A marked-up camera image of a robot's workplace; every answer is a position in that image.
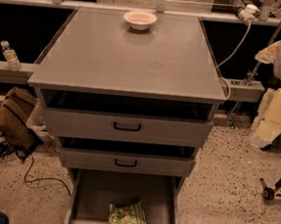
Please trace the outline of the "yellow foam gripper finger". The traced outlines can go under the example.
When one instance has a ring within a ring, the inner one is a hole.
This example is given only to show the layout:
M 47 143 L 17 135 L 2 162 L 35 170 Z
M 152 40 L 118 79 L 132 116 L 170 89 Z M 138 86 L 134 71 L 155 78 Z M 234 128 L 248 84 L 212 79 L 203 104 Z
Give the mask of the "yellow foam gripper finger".
M 280 46 L 280 42 L 275 41 L 274 43 L 265 47 L 263 50 L 258 51 L 258 53 L 255 55 L 255 59 L 258 62 L 267 65 L 274 63 L 279 46 Z
M 281 134 L 281 88 L 269 88 L 261 98 L 258 116 L 251 128 L 250 144 L 266 148 Z

